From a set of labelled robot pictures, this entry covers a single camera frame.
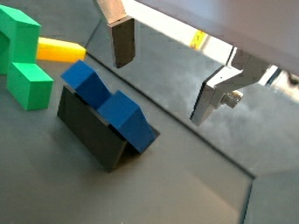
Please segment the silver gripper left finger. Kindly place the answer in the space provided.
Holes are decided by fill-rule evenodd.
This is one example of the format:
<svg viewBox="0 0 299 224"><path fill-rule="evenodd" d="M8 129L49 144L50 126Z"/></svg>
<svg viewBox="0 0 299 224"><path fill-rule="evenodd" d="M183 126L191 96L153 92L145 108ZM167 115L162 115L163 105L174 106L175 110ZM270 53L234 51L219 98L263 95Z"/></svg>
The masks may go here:
<svg viewBox="0 0 299 224"><path fill-rule="evenodd" d="M115 67L126 66L137 56L137 22L127 15L123 0L93 0L107 23Z"/></svg>

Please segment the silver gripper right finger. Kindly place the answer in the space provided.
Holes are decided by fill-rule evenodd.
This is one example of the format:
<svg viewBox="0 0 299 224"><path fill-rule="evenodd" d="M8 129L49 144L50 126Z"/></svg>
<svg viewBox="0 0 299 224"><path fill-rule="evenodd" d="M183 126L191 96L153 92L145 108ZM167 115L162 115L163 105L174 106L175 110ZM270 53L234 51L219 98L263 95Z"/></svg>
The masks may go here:
<svg viewBox="0 0 299 224"><path fill-rule="evenodd" d="M235 108L243 98L239 90L261 81L269 67L267 62L234 47L226 65L202 83L191 122L201 125L222 105Z"/></svg>

